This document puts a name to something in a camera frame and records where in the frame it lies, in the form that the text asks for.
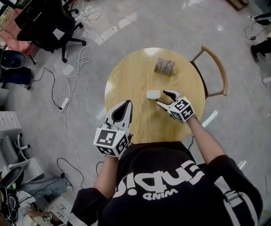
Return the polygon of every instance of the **white cable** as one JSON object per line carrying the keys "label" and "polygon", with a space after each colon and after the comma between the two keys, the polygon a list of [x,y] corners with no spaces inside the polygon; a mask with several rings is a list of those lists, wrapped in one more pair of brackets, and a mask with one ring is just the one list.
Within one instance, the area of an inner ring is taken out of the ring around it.
{"label": "white cable", "polygon": [[[86,30],[86,23],[85,23],[85,22],[86,22],[86,21],[91,21],[91,20],[97,20],[97,19],[99,19],[99,18],[101,17],[101,15],[102,15],[102,11],[95,11],[95,12],[93,12],[93,13],[90,13],[90,11],[89,11],[87,8],[84,9],[84,0],[82,0],[82,9],[80,9],[80,1],[81,1],[81,0],[79,0],[78,7],[79,7],[79,10],[80,10],[80,15],[82,16],[82,24],[83,24],[84,31],[85,31],[86,46],[83,47],[83,48],[80,50],[80,52],[79,52],[78,71],[77,71],[77,73],[74,74],[74,75],[65,77],[65,81],[66,81],[66,83],[67,83],[69,95],[68,95],[68,103],[67,103],[67,106],[65,107],[65,109],[64,109],[64,111],[63,111],[63,112],[64,112],[64,125],[65,125],[65,129],[66,129],[66,131],[67,131],[67,133],[68,133],[68,135],[69,135],[69,138],[70,138],[70,140],[71,140],[71,143],[72,143],[72,145],[73,145],[73,147],[74,147],[74,151],[75,151],[75,154],[77,155],[77,158],[78,158],[78,160],[79,160],[80,165],[81,165],[82,168],[87,172],[87,174],[89,175],[89,177],[91,177],[92,180],[95,181],[95,179],[90,175],[90,173],[83,167],[83,165],[82,165],[82,163],[81,163],[81,160],[80,160],[80,158],[79,158],[79,155],[78,155],[78,153],[77,153],[77,150],[76,150],[76,148],[75,148],[75,146],[74,146],[74,141],[73,141],[73,139],[72,139],[72,137],[71,137],[71,135],[70,135],[70,133],[69,133],[69,131],[68,131],[68,128],[67,128],[67,125],[66,125],[66,115],[65,115],[66,109],[68,108],[70,102],[72,101],[73,94],[74,94],[74,88],[75,88],[75,85],[77,84],[77,81],[78,81],[78,79],[79,79],[80,70],[82,69],[82,67],[83,67],[83,65],[84,65],[85,63],[88,63],[88,62],[91,60],[91,58],[90,58],[89,56],[87,56],[88,48],[89,48],[89,40],[88,40],[88,38],[87,38],[88,33],[87,33],[87,30]],[[95,19],[88,19],[88,16],[89,16],[89,15],[92,15],[92,14],[97,13],[97,12],[100,12],[100,15],[98,16],[98,18],[95,18]],[[85,50],[85,48],[87,48],[87,49],[86,49],[86,53],[85,53],[85,56],[82,57],[82,52]],[[74,76],[77,76],[77,78],[76,78],[76,80],[75,80],[75,82],[74,82],[73,89],[70,90],[70,87],[69,87],[69,84],[68,84],[68,80],[67,80],[67,79],[72,78],[72,77],[74,77]]]}
{"label": "white cable", "polygon": [[85,189],[85,187],[83,187],[81,184],[74,184],[73,187],[77,185],[79,185],[82,189]]}

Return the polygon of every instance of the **gray tiled floor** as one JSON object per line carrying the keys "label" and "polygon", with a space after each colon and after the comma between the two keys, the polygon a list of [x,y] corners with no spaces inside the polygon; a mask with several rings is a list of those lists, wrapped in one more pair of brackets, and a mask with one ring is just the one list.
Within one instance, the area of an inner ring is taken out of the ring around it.
{"label": "gray tiled floor", "polygon": [[[222,143],[227,154],[237,164],[244,164],[245,175],[260,190],[264,210],[271,211],[271,83],[264,85],[262,78],[271,76],[270,58],[253,62],[248,47],[251,41],[245,38],[243,29],[251,26],[247,19],[250,6],[235,11],[224,0],[95,0],[85,2],[91,11],[101,10],[102,16],[87,22],[91,60],[80,71],[74,98],[66,111],[67,126],[74,140],[81,164],[95,177],[95,167],[102,156],[93,147],[96,127],[105,115],[104,91],[107,78],[114,66],[132,51],[160,47],[172,49],[191,59],[201,44],[209,47],[222,61],[228,76],[228,96],[208,98],[202,118],[204,122],[213,112],[217,116],[207,125]],[[248,36],[258,33],[261,26],[255,25]],[[75,33],[84,36],[83,30]],[[261,34],[257,40],[264,39]],[[61,62],[61,51],[54,54],[40,50],[36,55],[36,66],[32,66],[35,78],[43,68],[55,72],[54,99],[61,105],[68,96],[64,74],[78,64],[80,44],[67,46],[67,64]],[[210,91],[222,86],[220,73],[207,55],[197,60],[197,65]],[[64,127],[63,113],[51,100],[52,75],[45,73],[40,82],[30,91],[8,85],[10,95],[8,108],[16,110],[24,132],[24,141],[31,144],[31,155],[36,156],[46,173],[59,174],[56,160],[64,157],[85,175],[84,186],[93,184],[82,169]],[[191,137],[183,143],[188,146]],[[201,157],[194,144],[191,148],[197,162]],[[73,184],[81,177],[69,165],[61,167]],[[65,197],[74,201],[76,190]]]}

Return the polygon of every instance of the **small white object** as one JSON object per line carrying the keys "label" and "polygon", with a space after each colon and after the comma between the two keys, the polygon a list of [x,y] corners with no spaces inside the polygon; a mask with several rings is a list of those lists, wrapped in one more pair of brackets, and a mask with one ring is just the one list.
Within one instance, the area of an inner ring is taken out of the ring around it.
{"label": "small white object", "polygon": [[65,98],[65,100],[64,100],[64,102],[63,102],[63,104],[61,105],[61,109],[60,109],[60,111],[64,111],[65,110],[65,108],[66,108],[66,106],[67,106],[67,103],[68,103],[68,101],[69,101],[69,98]]}
{"label": "small white object", "polygon": [[159,90],[147,90],[146,96],[147,96],[147,99],[157,100],[160,98],[160,91]]}
{"label": "small white object", "polygon": [[59,30],[58,28],[56,28],[55,30],[54,30],[54,32],[52,32],[54,35],[55,35],[55,37],[58,39],[58,40],[60,40],[62,37],[63,37],[63,35],[65,34],[64,32],[62,32],[61,30]]}

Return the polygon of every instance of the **electrical cord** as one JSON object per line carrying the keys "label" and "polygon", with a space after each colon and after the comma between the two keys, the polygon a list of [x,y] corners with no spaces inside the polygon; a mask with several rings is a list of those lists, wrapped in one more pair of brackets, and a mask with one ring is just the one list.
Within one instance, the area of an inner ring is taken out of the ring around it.
{"label": "electrical cord", "polygon": [[190,150],[190,148],[191,148],[191,146],[193,145],[193,143],[194,143],[194,136],[192,136],[192,142],[191,142],[191,144],[189,145],[188,150]]}
{"label": "electrical cord", "polygon": [[[69,138],[70,138],[70,140],[71,140],[71,143],[72,143],[72,145],[73,145],[73,147],[74,147],[75,154],[76,154],[76,156],[77,156],[77,158],[78,158],[78,160],[79,160],[79,163],[80,163],[81,167],[87,172],[87,174],[90,176],[90,178],[91,178],[93,181],[95,181],[95,179],[90,175],[90,173],[83,167],[82,162],[81,162],[81,160],[80,160],[80,158],[79,158],[78,152],[77,152],[77,150],[76,150],[76,148],[75,148],[75,146],[74,146],[74,141],[73,141],[73,139],[72,139],[72,137],[71,137],[71,135],[70,135],[70,133],[69,133],[69,130],[68,130],[67,124],[66,124],[66,110],[67,110],[69,104],[70,104],[71,101],[72,101],[73,94],[74,94],[74,88],[75,88],[75,86],[76,86],[76,84],[77,84],[77,81],[78,81],[78,79],[79,79],[80,70],[82,69],[82,67],[84,66],[85,63],[88,63],[88,62],[91,60],[91,58],[90,58],[89,56],[87,56],[90,41],[88,40],[88,32],[87,32],[87,30],[86,30],[86,23],[85,23],[85,22],[86,22],[86,21],[93,21],[93,20],[99,19],[99,18],[101,17],[101,15],[102,15],[102,12],[101,12],[101,11],[95,11],[95,12],[90,13],[90,11],[89,11],[87,8],[84,9],[84,0],[79,0],[78,7],[79,7],[79,10],[80,10],[80,15],[82,16],[82,24],[83,24],[84,31],[85,31],[86,46],[84,46],[84,47],[80,50],[80,52],[79,52],[78,70],[77,70],[77,73],[74,74],[74,75],[72,75],[72,76],[67,76],[67,77],[65,77],[65,81],[66,81],[66,83],[67,83],[67,87],[68,87],[68,92],[69,92],[69,94],[68,94],[68,102],[67,102],[67,105],[66,105],[66,107],[65,107],[65,109],[64,109],[64,111],[63,111],[63,112],[64,112],[64,126],[65,126],[65,129],[66,129],[66,131],[67,131],[67,133],[68,133],[68,135],[69,135]],[[100,15],[99,15],[97,18],[95,18],[95,19],[89,19],[89,18],[88,18],[89,15],[92,15],[92,14],[97,13],[97,12],[100,12]],[[82,56],[82,52],[83,52],[85,49],[86,49],[85,55]],[[72,90],[70,90],[69,83],[68,83],[68,80],[67,80],[67,79],[70,79],[70,78],[72,78],[72,77],[74,77],[74,76],[76,76],[76,80],[75,80],[75,82],[74,82],[74,85],[73,85]]]}
{"label": "electrical cord", "polygon": [[62,158],[62,157],[59,157],[58,159],[57,159],[57,166],[59,167],[59,169],[61,170],[61,172],[62,173],[64,173],[63,172],[63,170],[60,168],[60,166],[59,166],[59,163],[58,163],[58,161],[59,160],[64,160],[64,161],[66,161],[69,165],[71,165],[74,169],[76,169],[80,174],[81,174],[81,176],[82,176],[82,182],[81,182],[81,187],[82,187],[82,184],[83,184],[83,182],[84,182],[84,175],[81,173],[81,171],[80,170],[78,170],[77,168],[75,168],[71,163],[69,163],[68,162],[68,160],[66,160],[65,158]]}
{"label": "electrical cord", "polygon": [[96,165],[97,176],[99,175],[99,174],[98,174],[98,165],[99,165],[100,163],[103,163],[103,161],[99,161],[99,162],[97,163],[97,165]]}
{"label": "electrical cord", "polygon": [[17,210],[17,209],[18,209],[18,206],[19,206],[21,203],[23,203],[25,200],[27,200],[27,199],[29,199],[29,198],[31,198],[31,197],[33,197],[33,196],[35,196],[35,195],[36,195],[38,192],[41,192],[42,190],[44,190],[45,188],[47,188],[49,185],[52,185],[53,183],[55,183],[55,182],[59,181],[60,179],[62,179],[62,178],[58,178],[56,181],[54,181],[54,182],[52,182],[52,183],[48,184],[47,186],[45,186],[44,188],[42,188],[42,189],[40,189],[39,191],[35,192],[35,193],[34,193],[34,194],[32,194],[31,196],[29,196],[29,197],[27,197],[27,198],[23,199],[21,202],[19,202],[19,203],[17,204],[17,206],[16,206],[15,210]]}
{"label": "electrical cord", "polygon": [[244,28],[244,34],[245,34],[245,37],[246,37],[246,39],[248,39],[248,40],[251,40],[251,41],[253,41],[253,40],[255,40],[256,39],[256,37],[260,34],[260,33],[262,33],[265,29],[267,29],[271,24],[269,24],[268,26],[266,26],[263,30],[261,30],[257,35],[255,35],[255,36],[253,36],[253,37],[251,37],[250,39],[247,37],[247,34],[246,34],[246,29],[247,28],[250,28],[252,31],[254,30],[254,24],[255,24],[256,22],[254,22],[253,24],[252,24],[252,26],[250,27],[250,26],[247,26],[247,27],[245,27]]}
{"label": "electrical cord", "polygon": [[50,73],[52,74],[52,76],[54,77],[54,82],[53,82],[52,88],[51,88],[51,99],[52,99],[52,102],[55,104],[56,107],[58,107],[60,110],[62,110],[62,108],[56,104],[56,102],[54,101],[54,98],[53,98],[53,89],[54,89],[54,86],[55,86],[56,78],[55,78],[55,75],[54,75],[54,73],[53,73],[52,71],[50,71],[48,68],[44,67],[43,73],[42,73],[40,79],[38,79],[38,80],[33,80],[32,83],[30,84],[30,86],[32,86],[32,84],[33,84],[34,82],[40,81],[40,80],[42,79],[45,70],[47,70],[48,72],[50,72]]}

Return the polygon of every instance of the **paper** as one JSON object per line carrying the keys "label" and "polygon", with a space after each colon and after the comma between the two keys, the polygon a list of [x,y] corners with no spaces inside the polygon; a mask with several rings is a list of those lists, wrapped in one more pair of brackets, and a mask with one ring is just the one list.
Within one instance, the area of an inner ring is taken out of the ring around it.
{"label": "paper", "polygon": [[63,37],[63,35],[65,34],[64,32],[62,32],[61,30],[59,30],[58,28],[56,28],[55,30],[54,30],[54,32],[52,32],[54,35],[55,35],[55,37],[58,39],[58,40],[60,40],[62,37]]}

